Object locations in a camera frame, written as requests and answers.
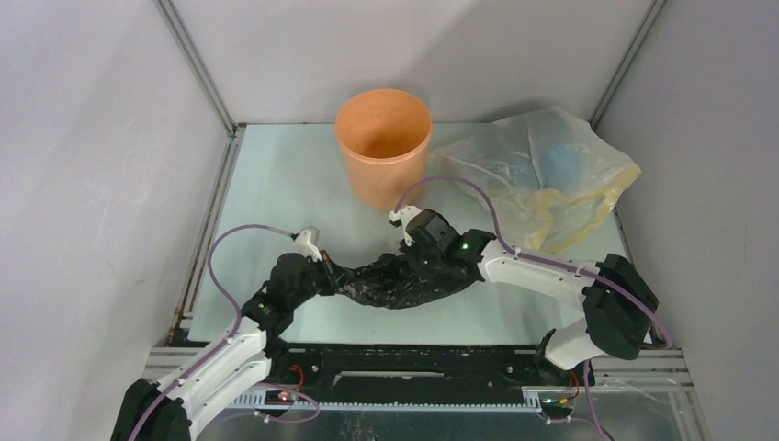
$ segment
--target robotic arm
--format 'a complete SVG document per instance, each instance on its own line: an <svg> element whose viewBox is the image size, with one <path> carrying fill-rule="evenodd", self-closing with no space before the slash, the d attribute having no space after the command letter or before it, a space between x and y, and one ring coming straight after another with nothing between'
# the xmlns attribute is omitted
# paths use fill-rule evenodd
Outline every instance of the robotic arm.
<svg viewBox="0 0 779 441"><path fill-rule="evenodd" d="M206 346L196 357L155 384L139 379L127 390L112 441L127 441L154 400L159 400L137 440L193 441L236 396L265 379L272 358L283 348L279 336L292 324L294 310L316 296L345 295L369 306L403 309L455 294L476 282L499 282L529 288L568 302L584 318L551 330L536 351L539 371L568 371L601 354L635 359L649 318L603 284L582 277L599 274L632 292L651 311L658 301L621 256L603 262L565 261L576 271L549 265L556 259L510 254L494 234L469 230L459 234L438 213L406 206L390 214L403 229L401 255L382 254L368 266L338 266L316 242L313 227L295 236L296 253L283 254L268 281L242 307L238 332ZM209 356L221 344L221 349ZM187 379L181 374L192 367Z"/></svg>

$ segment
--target white tabletop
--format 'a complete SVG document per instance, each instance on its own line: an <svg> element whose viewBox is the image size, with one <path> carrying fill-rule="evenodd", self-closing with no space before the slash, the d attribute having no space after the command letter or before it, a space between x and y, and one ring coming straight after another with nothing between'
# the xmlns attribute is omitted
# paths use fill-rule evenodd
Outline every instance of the white tabletop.
<svg viewBox="0 0 779 441"><path fill-rule="evenodd" d="M483 130L484 124L435 124L431 148ZM441 170L431 161L429 174ZM455 228L492 231L489 214L475 198L449 182L428 186L415 203L435 209ZM383 252L398 253L401 230L388 213L363 205L345 175L333 125L251 125L247 128L216 234L245 223L291 232L313 225L319 246L342 266L362 266ZM222 284L243 304L267 280L291 241L265 231L238 232L214 257ZM610 216L562 255L603 260L625 254ZM282 334L290 342L406 345L536 345L551 328L581 317L572 307L523 288L476 283L417 308L391 311L358 305L343 296L316 297L295 311ZM230 304L204 277L189 338L211 340L232 319Z"/></svg>

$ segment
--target clear plastic bag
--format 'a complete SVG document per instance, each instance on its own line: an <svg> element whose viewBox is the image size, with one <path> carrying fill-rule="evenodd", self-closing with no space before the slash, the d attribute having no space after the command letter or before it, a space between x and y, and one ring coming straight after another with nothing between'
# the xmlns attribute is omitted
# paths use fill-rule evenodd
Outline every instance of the clear plastic bag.
<svg viewBox="0 0 779 441"><path fill-rule="evenodd" d="M557 107L485 125L432 155L487 192L510 242L550 253L600 225L641 173L587 121Z"/></svg>

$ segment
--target orange bucket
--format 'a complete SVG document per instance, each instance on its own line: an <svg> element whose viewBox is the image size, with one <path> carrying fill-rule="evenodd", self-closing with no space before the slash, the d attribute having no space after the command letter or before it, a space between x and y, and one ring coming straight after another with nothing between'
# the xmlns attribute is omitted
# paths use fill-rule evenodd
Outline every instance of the orange bucket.
<svg viewBox="0 0 779 441"><path fill-rule="evenodd" d="M352 188L376 209L393 209L403 192L424 178L432 136L433 118L427 106L396 89L355 96L335 119L335 138ZM421 192L415 191L405 203Z"/></svg>

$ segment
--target white wall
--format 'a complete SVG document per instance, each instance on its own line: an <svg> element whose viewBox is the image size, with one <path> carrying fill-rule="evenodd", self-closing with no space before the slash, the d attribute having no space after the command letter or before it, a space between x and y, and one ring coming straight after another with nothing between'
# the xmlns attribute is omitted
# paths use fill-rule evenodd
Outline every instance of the white wall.
<svg viewBox="0 0 779 441"><path fill-rule="evenodd" d="M153 2L0 2L0 438L107 439L226 137Z"/></svg>
<svg viewBox="0 0 779 441"><path fill-rule="evenodd" d="M620 212L715 439L776 439L779 3L672 2L601 132L644 169Z"/></svg>
<svg viewBox="0 0 779 441"><path fill-rule="evenodd" d="M176 1L232 116L332 122L399 87L436 121L542 104L588 119L650 0Z"/></svg>

